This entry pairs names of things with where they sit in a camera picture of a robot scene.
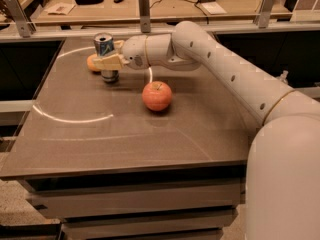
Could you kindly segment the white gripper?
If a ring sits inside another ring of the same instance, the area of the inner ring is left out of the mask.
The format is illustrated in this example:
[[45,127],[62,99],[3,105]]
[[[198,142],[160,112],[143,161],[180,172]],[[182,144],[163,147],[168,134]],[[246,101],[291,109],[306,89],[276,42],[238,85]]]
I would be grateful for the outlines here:
[[122,70],[125,65],[139,70],[149,67],[146,55],[146,35],[133,36],[127,39],[114,42],[116,50],[122,49],[122,54],[109,56],[96,56],[92,59],[93,65],[99,70]]

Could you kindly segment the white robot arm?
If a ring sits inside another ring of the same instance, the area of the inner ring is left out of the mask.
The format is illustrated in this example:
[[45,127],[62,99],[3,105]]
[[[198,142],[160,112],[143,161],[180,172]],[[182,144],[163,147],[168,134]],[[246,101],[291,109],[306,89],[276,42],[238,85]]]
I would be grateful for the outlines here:
[[320,240],[320,103],[231,52],[202,27],[132,36],[99,69],[205,66],[257,119],[248,155],[246,240]]

